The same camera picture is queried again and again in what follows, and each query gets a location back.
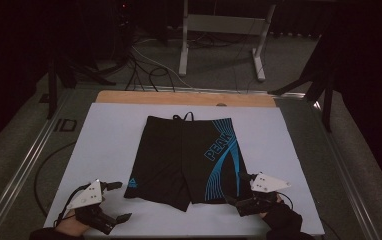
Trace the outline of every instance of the hand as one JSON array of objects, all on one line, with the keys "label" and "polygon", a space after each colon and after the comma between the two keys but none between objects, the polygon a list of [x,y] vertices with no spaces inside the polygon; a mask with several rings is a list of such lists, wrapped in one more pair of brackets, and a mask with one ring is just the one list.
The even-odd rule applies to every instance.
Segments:
[{"label": "hand", "polygon": [[[282,198],[279,196],[279,194],[276,194],[276,202],[280,203],[281,201],[282,201]],[[259,213],[259,216],[261,218],[264,218],[264,217],[266,217],[267,214],[268,214],[267,212]]]},{"label": "hand", "polygon": [[70,210],[63,220],[61,220],[55,231],[73,237],[80,237],[90,228],[90,226],[76,220],[75,210]]}]

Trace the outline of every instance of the table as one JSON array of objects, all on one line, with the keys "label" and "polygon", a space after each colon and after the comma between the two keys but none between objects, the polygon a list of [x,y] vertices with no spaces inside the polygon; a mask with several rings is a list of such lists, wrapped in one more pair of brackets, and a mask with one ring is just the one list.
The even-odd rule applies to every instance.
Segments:
[{"label": "table", "polygon": [[[231,117],[248,171],[289,181],[292,187],[282,192],[303,216],[302,231],[324,234],[281,111],[270,96],[239,94],[101,92],[89,110],[45,226],[52,226],[77,187],[95,179],[127,183],[148,115],[171,118],[189,111],[196,120]],[[111,237],[254,237],[268,231],[258,216],[239,217],[227,204],[194,204],[184,213],[164,204],[125,199],[125,189],[106,192],[101,204],[112,217],[132,213]],[[103,236],[97,230],[87,234]]]},{"label": "table", "polygon": [[272,2],[265,19],[240,18],[226,16],[197,15],[188,13],[188,0],[184,0],[184,18],[182,30],[182,49],[179,62],[179,75],[184,77],[187,73],[188,63],[188,31],[237,33],[247,35],[259,35],[260,40],[257,48],[253,49],[253,61],[256,69],[257,80],[266,79],[263,71],[260,53],[269,30],[276,4]]}]

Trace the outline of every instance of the black cable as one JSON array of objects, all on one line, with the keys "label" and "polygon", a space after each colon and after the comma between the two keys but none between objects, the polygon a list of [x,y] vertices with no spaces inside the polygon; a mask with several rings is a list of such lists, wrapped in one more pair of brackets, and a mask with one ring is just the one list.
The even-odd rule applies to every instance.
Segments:
[{"label": "black cable", "polygon": [[73,191],[72,194],[70,194],[69,199],[67,199],[66,204],[64,205],[63,210],[59,213],[57,220],[54,221],[55,222],[55,226],[59,225],[60,222],[63,221],[63,216],[64,216],[64,213],[66,212],[67,206],[72,201],[72,199],[76,195],[76,193],[78,193],[79,191],[85,190],[89,185],[91,185],[91,184],[86,184],[86,185],[80,186],[75,191]]},{"label": "black cable", "polygon": [[321,221],[334,233],[334,235],[337,237],[337,239],[341,240],[340,236],[337,234],[337,232],[332,228],[324,219],[320,217]]},{"label": "black cable", "polygon": [[[157,89],[156,85],[154,84],[154,81],[153,81],[153,77],[162,77],[162,76],[168,76],[169,77],[169,81],[171,83],[171,86],[172,86],[172,89],[173,91],[175,92],[175,86],[174,86],[174,83],[173,83],[173,80],[172,80],[172,76],[170,75],[169,73],[169,70],[165,67],[162,67],[158,64],[153,64],[153,63],[149,63],[149,62],[145,62],[145,61],[141,61],[141,60],[138,60],[135,58],[135,56],[131,56],[131,60],[134,62],[134,64],[136,64],[136,66],[141,69],[143,72],[145,72],[146,74],[148,74],[148,81],[150,82],[150,84],[152,85],[152,87],[154,88],[154,90],[156,92],[158,92],[159,90]],[[139,63],[142,63],[142,64],[146,64],[146,65],[150,65],[150,66],[155,66],[156,68],[152,69],[150,72],[148,72],[141,64]],[[162,74],[155,74],[156,71],[158,70],[162,70],[163,73]],[[138,80],[140,81],[140,84],[142,86],[142,83],[141,83],[141,80],[138,76],[138,73],[137,73],[137,78]]]},{"label": "black cable", "polygon": [[134,61],[133,61],[133,63],[134,63],[134,69],[133,69],[133,72],[132,72],[131,77],[129,78],[128,83],[126,84],[125,91],[128,90],[129,85],[131,85],[132,80],[135,80],[134,76],[137,74],[137,64],[136,64],[136,62],[134,62]]},{"label": "black cable", "polygon": [[[71,215],[71,216],[65,217],[65,218],[63,218],[61,221],[66,220],[66,219],[69,219],[69,218],[72,218],[72,217],[74,217],[74,216],[76,216],[76,215],[73,214],[73,215]],[[53,226],[55,227],[55,226],[58,225],[58,224],[59,224],[59,223],[58,223],[58,220],[54,220],[54,222],[53,222]]]},{"label": "black cable", "polygon": [[[204,33],[202,36],[198,37],[197,40],[190,40],[189,41],[190,43],[193,43],[195,45],[199,45],[199,47],[189,47],[189,48],[190,49],[198,49],[198,48],[229,47],[231,45],[243,42],[247,38],[247,35],[241,35],[240,38],[238,40],[235,40],[235,41],[228,41],[228,40],[225,40],[225,39],[221,39],[221,38],[217,37],[214,34]],[[200,41],[200,39],[204,39],[204,38],[207,38],[210,41],[210,43],[204,43],[204,42]],[[215,40],[221,41],[221,42],[226,42],[227,44],[216,44]]]},{"label": "black cable", "polygon": [[139,82],[139,85],[141,86],[142,91],[145,92],[144,85],[143,85],[142,82],[141,82],[141,78],[139,77],[138,72],[135,74],[135,78],[134,78],[134,89],[133,89],[133,90],[135,91],[135,87],[136,87],[135,80],[136,80],[136,79],[138,79],[138,82]]},{"label": "black cable", "polygon": [[294,209],[293,201],[291,201],[291,199],[287,195],[285,195],[283,193],[278,192],[278,194],[288,198],[288,201],[290,201],[290,204],[291,204],[291,210],[293,210]]},{"label": "black cable", "polygon": [[108,67],[108,68],[105,68],[105,69],[102,69],[102,70],[98,70],[98,71],[92,70],[92,72],[94,72],[95,74],[98,74],[98,75],[110,75],[110,74],[114,74],[117,71],[122,70],[125,67],[125,64],[126,64],[127,60],[128,59],[125,59],[124,60],[125,62],[116,61],[115,65],[113,67]]},{"label": "black cable", "polygon": [[76,144],[76,141],[72,142],[72,143],[69,143],[59,149],[57,149],[56,151],[52,152],[50,155],[48,155],[44,161],[39,165],[38,167],[38,170],[37,172],[35,173],[35,179],[34,179],[34,182],[33,182],[33,194],[34,194],[34,197],[35,197],[35,201],[36,203],[38,204],[38,207],[39,209],[41,210],[42,214],[44,214],[45,217],[47,217],[48,213],[45,211],[45,208],[42,206],[41,204],[41,201],[39,200],[39,196],[38,196],[38,191],[37,191],[37,185],[38,185],[38,177],[39,177],[39,173],[41,172],[41,169],[42,167],[45,165],[46,162],[48,162],[48,160],[50,160],[56,153],[72,146]]}]

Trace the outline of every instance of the swim trunks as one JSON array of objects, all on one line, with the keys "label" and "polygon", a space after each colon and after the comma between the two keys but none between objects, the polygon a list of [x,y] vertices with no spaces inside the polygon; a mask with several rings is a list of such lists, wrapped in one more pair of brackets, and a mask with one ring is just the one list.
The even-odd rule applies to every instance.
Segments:
[{"label": "swim trunks", "polygon": [[186,211],[192,203],[252,196],[230,118],[186,121],[147,118],[125,198],[139,197]]}]

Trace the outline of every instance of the metal stand leg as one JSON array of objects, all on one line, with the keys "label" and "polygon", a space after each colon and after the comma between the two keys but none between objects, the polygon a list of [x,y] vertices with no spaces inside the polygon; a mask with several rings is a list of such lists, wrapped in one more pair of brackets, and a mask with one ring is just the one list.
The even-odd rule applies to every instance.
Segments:
[{"label": "metal stand leg", "polygon": [[265,18],[265,22],[263,23],[262,31],[260,33],[259,45],[257,46],[257,48],[253,48],[253,52],[252,52],[254,67],[256,68],[257,80],[260,82],[264,82],[266,79],[265,72],[263,71],[262,60],[260,59],[260,54],[265,44],[266,36],[268,35],[269,26],[272,20],[272,15],[273,15],[273,12],[275,11],[275,6],[276,5],[271,5],[269,7],[268,14]]},{"label": "metal stand leg", "polygon": [[332,94],[334,90],[334,72],[326,70],[318,70],[308,74],[304,77],[297,79],[296,81],[274,91],[268,91],[268,94],[282,95],[298,86],[301,86],[307,82],[312,82],[307,90],[304,98],[308,102],[316,102],[319,97],[325,92],[324,105],[322,110],[322,122],[328,132],[331,132],[330,115],[332,107]]},{"label": "metal stand leg", "polygon": [[179,76],[185,77],[187,75],[187,62],[188,62],[188,0],[184,0],[184,19],[182,29],[182,50],[181,59],[179,61]]},{"label": "metal stand leg", "polygon": [[48,106],[47,119],[51,119],[57,109],[57,74],[52,54],[48,59]]}]

